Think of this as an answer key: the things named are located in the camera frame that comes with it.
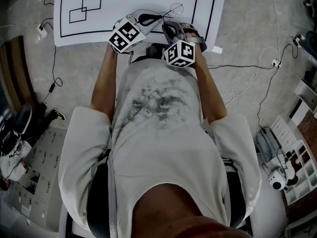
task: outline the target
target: white t-shirt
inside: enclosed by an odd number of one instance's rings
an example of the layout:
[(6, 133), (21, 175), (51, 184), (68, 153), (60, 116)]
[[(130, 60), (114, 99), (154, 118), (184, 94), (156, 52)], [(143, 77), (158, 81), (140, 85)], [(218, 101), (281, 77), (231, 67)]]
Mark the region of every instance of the white t-shirt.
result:
[[(253, 176), (248, 184), (252, 193), (243, 189), (247, 211), (255, 203), (261, 175), (246, 120), (226, 117), (208, 125), (208, 135), (203, 128), (197, 82), (190, 73), (159, 60), (134, 63), (122, 78), (117, 107), (111, 142), (118, 237), (131, 237), (135, 204), (146, 191), (162, 183), (182, 187), (204, 216), (229, 225), (223, 203), (227, 177), (221, 159), (227, 155), (233, 159), (243, 156), (238, 160), (240, 166), (256, 164), (246, 174)], [(105, 114), (75, 109), (62, 152), (62, 199), (72, 218), (87, 229), (92, 166), (107, 147), (109, 127)], [(222, 146), (223, 139), (230, 140), (229, 148)]]

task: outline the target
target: white shelf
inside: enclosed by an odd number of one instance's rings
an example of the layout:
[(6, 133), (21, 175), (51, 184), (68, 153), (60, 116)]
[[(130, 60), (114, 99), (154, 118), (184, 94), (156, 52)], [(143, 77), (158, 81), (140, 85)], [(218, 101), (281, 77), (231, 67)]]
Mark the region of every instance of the white shelf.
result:
[(285, 154), (293, 153), (290, 160), (298, 182), (284, 190), (287, 204), (291, 205), (317, 188), (317, 162), (298, 128), (292, 121), (285, 121), (278, 116), (271, 129), (282, 146), (281, 150)]
[(309, 107), (315, 115), (317, 113), (317, 94), (303, 80), (298, 83), (296, 95)]

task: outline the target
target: concrete floor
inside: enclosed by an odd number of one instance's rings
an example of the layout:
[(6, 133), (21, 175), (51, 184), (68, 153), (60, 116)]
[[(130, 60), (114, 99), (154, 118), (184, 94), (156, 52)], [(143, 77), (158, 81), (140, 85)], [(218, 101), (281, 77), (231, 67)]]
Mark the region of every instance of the concrete floor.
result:
[[(303, 0), (274, 0), (278, 20), (280, 54), (291, 36), (306, 34), (313, 23), (303, 6)], [(53, 6), (43, 5), (43, 0), (0, 0), (0, 25), (24, 23), (39, 24), (43, 19), (53, 17)], [(18, 35), (24, 36), (28, 69), (37, 94), (42, 101), (53, 81), (52, 66), (54, 56), (53, 31), (46, 25), (49, 35), (41, 39), (36, 26), (17, 25), (0, 28), (0, 37), (10, 40)], [(278, 51), (276, 18), (272, 0), (225, 0), (222, 19), (216, 40), (216, 46), (223, 48), (221, 55), (206, 53), (210, 65), (257, 64), (261, 49), (273, 46)], [(136, 54), (142, 55), (146, 45), (137, 48)], [(56, 107), (69, 118), (76, 106), (88, 106), (98, 72), (106, 50), (106, 43), (79, 44), (57, 48), (55, 76), (63, 80), (62, 87), (56, 87), (47, 102), (49, 108)], [(263, 51), (260, 66), (271, 66), (276, 58), (272, 49)], [(117, 81), (123, 74), (128, 55), (120, 55)], [(293, 60), (288, 47), (283, 57), (282, 66), (304, 75), (311, 65), (303, 51)], [(256, 73), (255, 68), (223, 67), (211, 70), (217, 86), (224, 98), (231, 89), (241, 92), (246, 88)], [(241, 113), (246, 116), (252, 134), (259, 130), (257, 112), (260, 101), (264, 98), (269, 79), (274, 70), (259, 70), (256, 79), (248, 90), (238, 96), (227, 108), (229, 113)], [(294, 89), (299, 78), (280, 69), (274, 77), (267, 99), (263, 102), (260, 118), (261, 125), (270, 125), (279, 114), (287, 115), (297, 102)], [(53, 126), (67, 128), (67, 121), (54, 122)]]

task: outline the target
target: power strip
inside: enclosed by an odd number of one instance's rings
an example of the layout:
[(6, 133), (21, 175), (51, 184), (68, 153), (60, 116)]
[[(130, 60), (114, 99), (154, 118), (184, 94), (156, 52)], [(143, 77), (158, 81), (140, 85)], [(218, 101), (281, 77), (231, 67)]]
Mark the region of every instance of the power strip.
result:
[(277, 67), (278, 69), (280, 68), (280, 62), (278, 62), (276, 59), (273, 59), (272, 65), (274, 65), (274, 66)]
[(48, 35), (47, 31), (41, 25), (38, 25), (36, 30), (38, 30), (38, 32), (41, 34), (43, 38), (45, 38)]

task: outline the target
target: plug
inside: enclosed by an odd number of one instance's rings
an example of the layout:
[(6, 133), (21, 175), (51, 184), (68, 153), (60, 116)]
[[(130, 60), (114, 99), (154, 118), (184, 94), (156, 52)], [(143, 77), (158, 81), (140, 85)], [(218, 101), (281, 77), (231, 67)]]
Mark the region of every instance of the plug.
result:
[(51, 85), (49, 92), (52, 93), (54, 91), (55, 88), (55, 82)]

